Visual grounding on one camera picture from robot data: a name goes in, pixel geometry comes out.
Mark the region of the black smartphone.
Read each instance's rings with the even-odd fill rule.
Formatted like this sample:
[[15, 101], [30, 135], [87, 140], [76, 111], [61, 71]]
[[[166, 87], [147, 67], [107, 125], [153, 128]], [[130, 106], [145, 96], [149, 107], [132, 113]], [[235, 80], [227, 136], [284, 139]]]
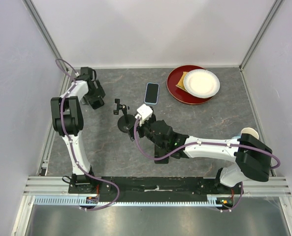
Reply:
[[92, 109], [96, 110], [104, 105], [104, 100], [101, 95], [86, 95], [85, 99]]

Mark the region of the black round-base clamp stand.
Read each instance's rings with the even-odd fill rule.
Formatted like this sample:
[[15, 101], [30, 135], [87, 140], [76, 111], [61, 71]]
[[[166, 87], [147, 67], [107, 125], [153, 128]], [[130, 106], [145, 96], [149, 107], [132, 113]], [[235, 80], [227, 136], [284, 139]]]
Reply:
[[120, 99], [115, 98], [114, 102], [116, 104], [116, 109], [113, 110], [113, 114], [118, 116], [120, 111], [123, 113], [123, 115], [118, 119], [117, 126], [121, 132], [127, 133], [126, 127], [134, 127], [136, 118], [134, 115], [128, 114], [130, 107], [125, 104], [121, 104]]

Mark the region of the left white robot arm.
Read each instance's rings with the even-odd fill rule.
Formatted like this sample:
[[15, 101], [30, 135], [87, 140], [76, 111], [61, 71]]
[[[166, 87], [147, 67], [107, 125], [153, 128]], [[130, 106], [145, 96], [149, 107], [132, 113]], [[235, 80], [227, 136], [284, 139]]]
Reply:
[[82, 141], [84, 119], [80, 102], [84, 100], [96, 110], [104, 106], [105, 92], [97, 73], [90, 67], [81, 67], [76, 73], [75, 80], [69, 89], [59, 97], [53, 97], [50, 101], [52, 125], [54, 130], [64, 140], [72, 162], [72, 174], [65, 180], [69, 184], [69, 194], [96, 193], [98, 181], [91, 178], [94, 176]]

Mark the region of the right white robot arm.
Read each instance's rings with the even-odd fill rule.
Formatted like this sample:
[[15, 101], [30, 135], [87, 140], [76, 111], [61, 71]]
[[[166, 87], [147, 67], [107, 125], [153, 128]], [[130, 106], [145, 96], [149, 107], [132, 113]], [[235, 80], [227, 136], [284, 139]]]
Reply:
[[203, 139], [173, 131], [164, 120], [151, 116], [141, 122], [135, 116], [126, 131], [132, 141], [139, 143], [147, 138], [155, 147], [154, 155], [144, 154], [159, 164], [167, 164], [169, 158], [211, 158], [230, 162], [220, 168], [214, 180], [214, 189], [226, 193], [231, 187], [246, 180], [267, 182], [271, 171], [272, 150], [250, 133], [241, 133], [238, 138], [216, 140]]

